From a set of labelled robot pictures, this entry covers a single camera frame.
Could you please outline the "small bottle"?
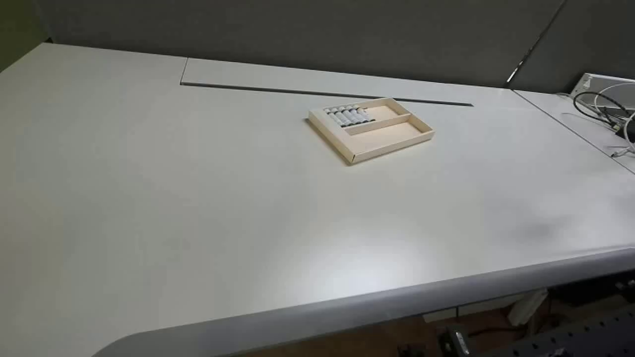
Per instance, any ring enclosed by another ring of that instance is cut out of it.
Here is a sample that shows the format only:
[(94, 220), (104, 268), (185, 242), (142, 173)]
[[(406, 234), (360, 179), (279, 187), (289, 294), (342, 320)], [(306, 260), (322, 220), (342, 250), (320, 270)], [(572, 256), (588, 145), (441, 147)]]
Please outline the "small bottle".
[(340, 109), (332, 109), (332, 115), (338, 119), (340, 127), (348, 127), (348, 121), (340, 115)]
[(348, 125), (356, 125), (356, 119), (350, 115), (346, 107), (340, 107), (340, 113), (346, 117)]
[(362, 119), (364, 123), (376, 121), (376, 119), (366, 111), (366, 107), (356, 105), (356, 111), (364, 117), (364, 119)]
[(332, 119), (340, 127), (340, 119), (332, 113), (332, 109), (326, 109), (326, 117)]
[(366, 119), (360, 115), (360, 111), (356, 109), (356, 105), (350, 105), (348, 109), (350, 109), (350, 113), (352, 113), (352, 117), (354, 117), (356, 123), (366, 123)]

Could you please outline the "wooden compartment tray box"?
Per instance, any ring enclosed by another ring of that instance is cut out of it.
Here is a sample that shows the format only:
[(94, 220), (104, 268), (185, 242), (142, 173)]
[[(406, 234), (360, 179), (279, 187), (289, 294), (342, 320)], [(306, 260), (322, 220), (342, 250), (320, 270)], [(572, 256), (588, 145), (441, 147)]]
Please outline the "wooden compartment tray box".
[[(350, 105), (366, 107), (376, 121), (338, 127), (326, 117), (326, 109)], [(392, 155), (435, 137), (433, 127), (392, 97), (312, 109), (308, 123), (348, 165)]]

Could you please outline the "grey fabric partition wall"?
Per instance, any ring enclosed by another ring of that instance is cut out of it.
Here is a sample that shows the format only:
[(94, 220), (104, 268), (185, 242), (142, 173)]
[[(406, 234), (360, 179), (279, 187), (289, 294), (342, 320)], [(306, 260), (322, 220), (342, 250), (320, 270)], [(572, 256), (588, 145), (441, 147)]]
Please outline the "grey fabric partition wall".
[(58, 44), (515, 90), (635, 76), (635, 0), (35, 0)]

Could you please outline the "white power strip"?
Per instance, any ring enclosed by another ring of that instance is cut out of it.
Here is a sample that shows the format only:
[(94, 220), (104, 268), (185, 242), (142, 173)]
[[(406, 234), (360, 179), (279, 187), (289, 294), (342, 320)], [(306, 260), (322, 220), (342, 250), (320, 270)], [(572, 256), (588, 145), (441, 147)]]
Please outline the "white power strip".
[(588, 107), (618, 107), (635, 109), (635, 80), (584, 74), (572, 90), (572, 97), (584, 94), (582, 103)]

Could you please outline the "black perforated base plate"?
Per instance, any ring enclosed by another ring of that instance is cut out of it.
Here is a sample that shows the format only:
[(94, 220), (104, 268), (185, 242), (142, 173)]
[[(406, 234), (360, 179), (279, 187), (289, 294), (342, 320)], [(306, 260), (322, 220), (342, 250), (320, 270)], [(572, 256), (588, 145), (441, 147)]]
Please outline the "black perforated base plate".
[(533, 335), (493, 357), (635, 357), (635, 308)]

